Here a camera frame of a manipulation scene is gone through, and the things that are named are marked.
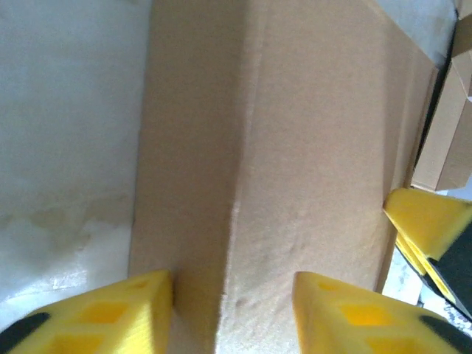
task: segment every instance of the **yellow foam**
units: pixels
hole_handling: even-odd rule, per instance
[[[34,313],[50,318],[10,354],[164,354],[170,327],[169,271],[154,271]]]
[[[420,260],[418,260],[418,257],[405,241],[405,238],[402,236],[402,234],[397,234],[397,240],[395,241],[395,244],[397,245],[398,249],[400,249],[400,252],[406,258],[406,260],[408,260],[410,265],[412,265],[413,269],[417,271],[419,275],[425,275],[425,267],[423,267],[423,264],[421,264]]]
[[[384,210],[410,245],[434,260],[441,258],[472,219],[472,206],[466,201],[405,188],[390,193]]]
[[[293,304],[303,354],[452,354],[420,320],[435,313],[322,275],[295,275]]]

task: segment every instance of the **concrete floor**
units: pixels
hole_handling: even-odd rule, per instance
[[[451,0],[379,2],[442,63]],[[0,330],[126,277],[149,9],[0,1]]]

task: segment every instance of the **white surface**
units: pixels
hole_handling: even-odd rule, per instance
[[[445,54],[449,0],[379,2]],[[0,329],[126,276],[149,8],[0,1]]]
[[[393,299],[416,305],[423,282],[405,261],[400,251],[393,250],[392,263],[382,294]]]
[[[472,201],[472,175],[469,177],[467,184],[464,188],[458,188],[456,190],[448,190],[447,195],[450,197],[466,199]]]

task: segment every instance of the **black rubber pad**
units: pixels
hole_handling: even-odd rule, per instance
[[[37,330],[51,315],[46,312],[20,319],[0,333],[0,354],[6,354]]]
[[[428,261],[454,293],[457,307],[471,317],[472,223],[468,224],[440,260],[430,258]]]
[[[421,316],[420,320],[459,353],[472,354],[472,338],[449,322],[432,316]]]

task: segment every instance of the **brown cardboard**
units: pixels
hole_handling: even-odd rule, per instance
[[[465,18],[472,14],[472,0],[461,0],[456,4],[459,18]]]
[[[457,24],[451,64],[413,175],[424,190],[464,187],[472,173],[470,140],[472,15]]]
[[[131,273],[175,274],[169,353],[296,352],[295,271],[382,277],[434,66],[373,0],[158,0],[149,43]]]

